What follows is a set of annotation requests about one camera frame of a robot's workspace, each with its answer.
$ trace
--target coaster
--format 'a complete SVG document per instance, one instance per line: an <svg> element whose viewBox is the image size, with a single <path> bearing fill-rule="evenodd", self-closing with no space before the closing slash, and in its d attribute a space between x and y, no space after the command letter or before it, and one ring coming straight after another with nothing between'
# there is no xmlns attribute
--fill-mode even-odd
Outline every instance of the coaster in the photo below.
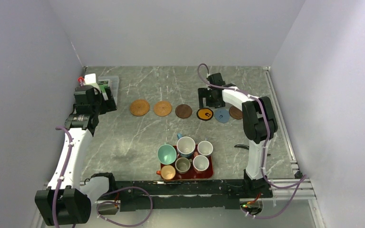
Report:
<svg viewBox="0 0 365 228"><path fill-rule="evenodd" d="M180 104L175 108L175 115L180 117L181 119L186 119L190 117L192 114L192 109L189 105Z"/></svg>
<svg viewBox="0 0 365 228"><path fill-rule="evenodd" d="M131 103L131 106L129 106L129 111L132 113L132 115L135 116L145 115L149 111L149 109L149 102L143 99L136 100Z"/></svg>
<svg viewBox="0 0 365 228"><path fill-rule="evenodd" d="M217 121L221 123L227 123L230 119L230 115L229 112L223 108L223 109L218 109L215 112L215 118Z"/></svg>
<svg viewBox="0 0 365 228"><path fill-rule="evenodd" d="M201 108L196 112L196 116L200 120L208 121L213 117L213 111L209 108Z"/></svg>
<svg viewBox="0 0 365 228"><path fill-rule="evenodd" d="M154 113L158 116L167 116L173 107L168 101L159 101L154 105Z"/></svg>
<svg viewBox="0 0 365 228"><path fill-rule="evenodd" d="M243 112L234 106L230 107L229 113L230 113L230 116L236 120L241 120L243 118Z"/></svg>

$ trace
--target wooden coaster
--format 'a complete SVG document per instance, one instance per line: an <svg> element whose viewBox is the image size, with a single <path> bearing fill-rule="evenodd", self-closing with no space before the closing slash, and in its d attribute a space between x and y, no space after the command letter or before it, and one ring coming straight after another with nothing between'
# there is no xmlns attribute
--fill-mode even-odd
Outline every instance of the wooden coaster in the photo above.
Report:
<svg viewBox="0 0 365 228"><path fill-rule="evenodd" d="M132 115L142 116L145 115L150 109L150 104L146 100L139 99L131 103L129 106L129 111Z"/></svg>
<svg viewBox="0 0 365 228"><path fill-rule="evenodd" d="M167 116L173 107L168 101L159 101L154 105L154 113L158 116Z"/></svg>
<svg viewBox="0 0 365 228"><path fill-rule="evenodd" d="M186 119L190 117L192 114L192 109L189 105L180 104L175 108L175 115L180 117L181 119Z"/></svg>
<svg viewBox="0 0 365 228"><path fill-rule="evenodd" d="M230 116L233 117L236 120L241 120L243 118L243 112L240 111L240 109L232 106L229 109Z"/></svg>

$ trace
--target gray marble table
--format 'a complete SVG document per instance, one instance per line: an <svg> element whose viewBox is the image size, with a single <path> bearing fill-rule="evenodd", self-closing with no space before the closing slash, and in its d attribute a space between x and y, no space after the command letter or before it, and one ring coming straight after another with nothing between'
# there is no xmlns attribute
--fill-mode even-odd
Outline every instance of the gray marble table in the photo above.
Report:
<svg viewBox="0 0 365 228"><path fill-rule="evenodd" d="M175 144L177 133L192 137L197 143L204 138L214 146L212 179L240 179L247 166L248 151L234 148L248 144L242 120L230 118L219 123L215 118L201 121L198 110L197 89L205 87L198 78L195 66L117 66L88 67L86 74L119 76L118 110L99 117L100 123L88 148L82 169L82 180L97 172L112 172L119 181L160 180L157 149L164 143ZM226 83L234 83L256 96L271 96L261 67L213 66L211 73L220 72ZM149 102L150 111L140 117L129 112L136 99ZM173 105L172 112L159 117L153 106L161 100ZM189 105L193 114L187 119L178 118L174 109L180 104ZM294 178L282 132L278 130L272 140L267 160L269 178Z"/></svg>

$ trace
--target orange mug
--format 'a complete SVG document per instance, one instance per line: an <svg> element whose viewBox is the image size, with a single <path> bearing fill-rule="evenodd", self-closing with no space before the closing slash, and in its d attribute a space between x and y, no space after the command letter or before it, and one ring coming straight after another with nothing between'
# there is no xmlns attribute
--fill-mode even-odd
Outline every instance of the orange mug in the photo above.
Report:
<svg viewBox="0 0 365 228"><path fill-rule="evenodd" d="M203 173L209 168L209 159L195 151L192 165L196 173Z"/></svg>
<svg viewBox="0 0 365 228"><path fill-rule="evenodd" d="M175 168L171 165L165 165L160 170L156 171L157 175L160 175L163 180L169 181L175 177Z"/></svg>

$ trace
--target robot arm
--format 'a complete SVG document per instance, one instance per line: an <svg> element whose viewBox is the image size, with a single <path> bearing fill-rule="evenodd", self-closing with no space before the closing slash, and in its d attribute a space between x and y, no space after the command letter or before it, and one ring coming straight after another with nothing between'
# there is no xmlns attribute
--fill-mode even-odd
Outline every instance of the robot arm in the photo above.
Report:
<svg viewBox="0 0 365 228"><path fill-rule="evenodd" d="M207 80L216 86L223 86L232 89L219 89L214 87L199 88L199 106L203 108L203 99L206 100L206 105L209 107L224 107L226 103L232 104L243 112L243 129L249 139L249 159L245 169L244 180L248 182L250 189L256 189L266 184L263 181L261 173L262 164L266 163L266 155L262 161L262 149L267 138L265 123L260 115L260 106L258 102L249 98L245 94L238 92L238 88L233 84L226 84L220 73L209 75ZM263 104L264 112L268 119L270 130L270 138L278 130L275 114L272 108L272 103L268 97L257 97Z"/></svg>
<svg viewBox="0 0 365 228"><path fill-rule="evenodd" d="M84 85L74 92L74 111L65 121L65 129L72 137L69 143L65 134L64 146L55 173L46 190L37 191L34 201L47 225L54 225L53 203L55 202L59 225L86 223L90 217L91 206L104 193L114 190L115 179L111 173L95 174L90 182L80 187L83 160L95 129L98 116L117 109L111 88L105 87L103 95L96 83L96 75L86 75ZM69 146L72 153L66 165Z"/></svg>

